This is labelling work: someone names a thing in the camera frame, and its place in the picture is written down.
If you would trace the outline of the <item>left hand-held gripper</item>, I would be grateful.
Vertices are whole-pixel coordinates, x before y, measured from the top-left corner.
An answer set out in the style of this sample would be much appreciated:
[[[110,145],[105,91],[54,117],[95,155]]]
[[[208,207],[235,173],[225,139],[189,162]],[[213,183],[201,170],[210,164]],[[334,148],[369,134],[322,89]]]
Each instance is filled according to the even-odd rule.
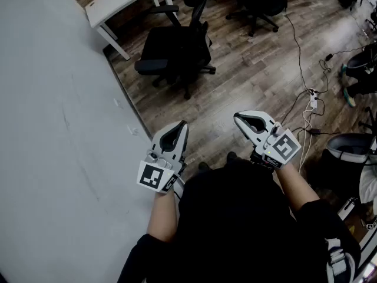
[[[137,184],[157,193],[168,193],[186,168],[182,156],[188,134],[188,124],[176,121],[160,129],[153,137],[152,148],[162,153],[170,152],[172,159],[147,151],[144,161],[140,162]]]

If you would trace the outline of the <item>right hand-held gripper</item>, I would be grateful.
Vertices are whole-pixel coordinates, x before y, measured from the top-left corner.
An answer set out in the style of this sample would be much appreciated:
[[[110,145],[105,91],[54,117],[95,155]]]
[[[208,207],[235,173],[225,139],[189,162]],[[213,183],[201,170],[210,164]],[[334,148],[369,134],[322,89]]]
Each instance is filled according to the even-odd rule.
[[[270,122],[272,127],[263,133],[263,120]],[[245,110],[234,114],[234,122],[246,139],[257,144],[255,152],[273,167],[284,167],[301,149],[293,133],[284,129],[279,122],[264,111]]]

